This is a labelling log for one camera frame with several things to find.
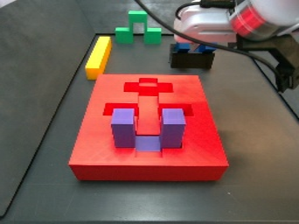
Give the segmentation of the white red robot arm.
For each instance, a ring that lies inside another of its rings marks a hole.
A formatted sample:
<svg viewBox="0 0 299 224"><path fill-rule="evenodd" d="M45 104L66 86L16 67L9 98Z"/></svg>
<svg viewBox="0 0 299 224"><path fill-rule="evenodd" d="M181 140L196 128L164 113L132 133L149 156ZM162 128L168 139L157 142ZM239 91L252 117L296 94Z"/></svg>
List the white red robot arm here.
<svg viewBox="0 0 299 224"><path fill-rule="evenodd" d="M299 29L299 0L228 0L229 6L193 0L176 12L173 29L209 43L236 36L261 41Z"/></svg>

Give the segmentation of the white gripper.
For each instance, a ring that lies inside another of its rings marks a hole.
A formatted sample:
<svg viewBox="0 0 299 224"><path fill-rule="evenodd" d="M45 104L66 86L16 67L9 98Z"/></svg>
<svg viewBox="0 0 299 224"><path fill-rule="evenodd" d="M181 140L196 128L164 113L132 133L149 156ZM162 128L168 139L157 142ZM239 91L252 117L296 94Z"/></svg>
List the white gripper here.
<svg viewBox="0 0 299 224"><path fill-rule="evenodd" d="M192 5L178 10L173 29L184 35L209 43L232 43L236 33L229 24L229 11Z"/></svg>

